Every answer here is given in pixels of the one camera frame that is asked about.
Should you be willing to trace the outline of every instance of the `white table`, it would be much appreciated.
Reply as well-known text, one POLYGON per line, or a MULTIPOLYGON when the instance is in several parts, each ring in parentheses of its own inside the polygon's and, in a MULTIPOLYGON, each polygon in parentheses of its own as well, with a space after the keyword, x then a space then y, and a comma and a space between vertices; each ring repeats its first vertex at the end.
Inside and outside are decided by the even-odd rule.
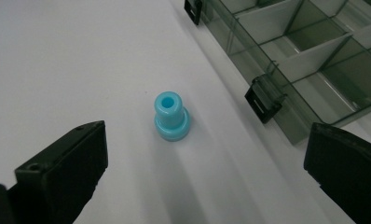
MULTIPOLYGON (((106 122, 109 168, 76 223, 352 223, 183 0, 0 0, 0 183, 74 127, 106 122), (162 140, 176 91, 189 135, 162 140)), ((371 114, 345 127, 371 141, 371 114)))

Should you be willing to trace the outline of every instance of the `black latch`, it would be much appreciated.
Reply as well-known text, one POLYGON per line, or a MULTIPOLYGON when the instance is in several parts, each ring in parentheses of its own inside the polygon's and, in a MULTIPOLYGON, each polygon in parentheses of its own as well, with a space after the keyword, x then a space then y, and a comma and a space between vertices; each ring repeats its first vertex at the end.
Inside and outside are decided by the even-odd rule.
POLYGON ((200 14, 202 12, 202 1, 201 0, 185 0, 185 11, 189 18, 198 25, 200 20, 200 14))
POLYGON ((268 75, 263 75, 253 80, 245 97, 258 118, 267 123, 282 108, 285 95, 270 81, 268 75))

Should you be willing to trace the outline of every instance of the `blue cylindrical object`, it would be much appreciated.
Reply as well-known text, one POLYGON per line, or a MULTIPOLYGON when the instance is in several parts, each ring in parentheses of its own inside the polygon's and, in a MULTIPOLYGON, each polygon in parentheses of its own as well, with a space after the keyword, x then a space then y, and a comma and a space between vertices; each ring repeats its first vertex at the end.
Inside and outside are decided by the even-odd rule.
POLYGON ((174 142, 188 134, 190 117, 183 107, 182 98, 177 93, 173 91, 161 93, 154 103, 154 108, 156 128, 163 139, 174 142))

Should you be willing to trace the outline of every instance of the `transparent plastic box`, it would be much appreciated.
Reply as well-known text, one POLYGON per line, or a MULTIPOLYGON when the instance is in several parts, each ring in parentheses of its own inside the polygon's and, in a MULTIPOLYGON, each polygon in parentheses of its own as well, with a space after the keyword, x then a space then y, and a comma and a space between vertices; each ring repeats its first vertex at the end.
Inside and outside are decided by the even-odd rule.
POLYGON ((371 111, 371 0, 201 2, 252 108, 291 143, 313 122, 340 127, 371 111))

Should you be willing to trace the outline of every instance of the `blue plastic cap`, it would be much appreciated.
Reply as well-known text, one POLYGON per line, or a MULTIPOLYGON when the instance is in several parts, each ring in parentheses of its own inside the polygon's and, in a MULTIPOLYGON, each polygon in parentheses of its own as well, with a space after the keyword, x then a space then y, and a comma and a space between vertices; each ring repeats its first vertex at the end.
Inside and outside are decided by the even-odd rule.
POLYGON ((155 124, 159 135, 167 141, 178 141, 189 131, 190 117, 182 98, 172 91, 161 93, 154 102, 155 124))

